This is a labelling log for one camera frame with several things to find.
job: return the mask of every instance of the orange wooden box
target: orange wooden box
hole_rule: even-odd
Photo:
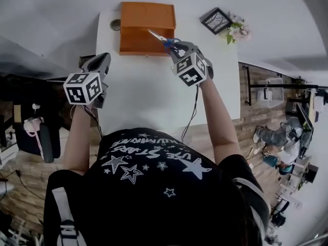
[[[122,2],[120,55],[168,56],[163,43],[148,29],[174,38],[175,13],[173,5]]]

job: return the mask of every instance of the white tabletop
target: white tabletop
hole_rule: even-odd
[[[120,12],[101,12],[98,23],[96,54],[109,52],[112,57],[105,78],[107,97],[103,108],[98,110],[103,133],[133,127],[160,130],[185,127],[192,115],[196,87],[188,88],[174,76],[170,57],[120,56],[120,32],[109,26],[117,18],[120,18]],[[176,15],[175,37],[197,45],[212,62],[214,84],[231,119],[239,118],[240,85],[235,45],[227,45],[199,19],[182,15]],[[197,115],[191,125],[206,123],[200,90]]]

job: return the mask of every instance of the black t-shirt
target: black t-shirt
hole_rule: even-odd
[[[240,155],[219,166],[151,129],[105,136],[84,176],[49,177],[46,246],[56,245],[60,215],[52,194],[64,187],[87,245],[261,245],[269,221],[262,189]]]

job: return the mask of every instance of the cable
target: cable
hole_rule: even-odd
[[[5,194],[2,196],[2,198],[0,199],[0,202],[4,199],[4,197],[6,197],[7,195],[7,182],[5,181],[5,186],[6,186],[6,191],[5,191]]]
[[[45,199],[43,199],[43,198],[40,197],[39,195],[36,195],[36,194],[33,193],[32,191],[30,191],[30,190],[24,185],[24,183],[22,182],[21,174],[20,174],[20,171],[19,171],[19,170],[16,170],[15,172],[16,172],[17,176],[19,177],[19,180],[20,180],[21,184],[23,185],[23,187],[24,187],[25,189],[27,189],[29,192],[31,192],[34,196],[36,196],[36,197],[38,197],[38,198],[40,198],[40,199],[42,199],[42,200],[45,201]]]
[[[84,110],[97,122],[97,127],[98,127],[98,131],[99,131],[99,134],[100,134],[100,136],[101,136],[101,138],[103,137],[103,133],[102,133],[102,131],[101,131],[101,127],[100,127],[100,125],[99,125],[99,121],[98,121],[98,119],[97,119],[97,117],[91,112],[91,110],[87,107],[87,106],[85,106],[84,105]]]
[[[73,105],[73,106],[71,107],[71,110],[70,110],[70,117],[71,117],[71,119],[73,119],[73,116],[72,116],[72,110],[73,110],[74,107],[76,107],[76,105]]]
[[[191,115],[191,118],[190,118],[189,123],[187,124],[187,126],[185,127],[185,129],[183,130],[182,135],[181,135],[181,141],[182,141],[182,143],[183,143],[183,140],[185,139],[184,137],[186,136],[186,133],[187,133],[187,131],[188,131],[188,128],[189,128],[189,126],[190,126],[191,121],[193,120],[193,118],[194,118],[194,117],[196,116],[196,114],[197,114],[198,92],[199,92],[199,85],[197,85],[197,89],[196,89],[196,97],[195,97],[195,105],[194,105],[193,113],[192,113],[192,115]]]
[[[11,174],[14,174],[16,172],[16,170],[14,170],[12,173],[10,173],[9,175],[5,176],[5,178],[8,178]]]
[[[9,177],[11,174],[13,174],[14,172],[16,172],[16,174],[17,174],[17,176],[18,176],[18,178],[19,178],[19,180],[20,180],[20,182],[21,182],[21,184],[23,185],[23,187],[25,188],[25,189],[27,189],[30,193],[32,193],[34,196],[36,196],[36,197],[38,197],[38,198],[40,198],[40,199],[42,199],[42,200],[45,200],[45,199],[43,199],[42,197],[40,197],[40,196],[38,196],[38,195],[36,195],[35,193],[33,193],[32,191],[30,191],[25,185],[24,185],[24,183],[22,182],[22,179],[21,179],[21,174],[20,174],[20,171],[19,170],[15,170],[15,171],[13,171],[12,173],[10,173],[9,175],[7,175],[5,178],[7,178],[7,177]],[[5,186],[6,186],[6,191],[5,191],[5,194],[3,195],[3,197],[0,199],[0,201],[2,201],[3,199],[4,199],[4,197],[7,195],[7,182],[5,181]]]

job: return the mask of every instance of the backpack strap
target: backpack strap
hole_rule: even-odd
[[[64,187],[52,190],[52,194],[62,219],[57,246],[87,246],[82,234],[75,226]]]

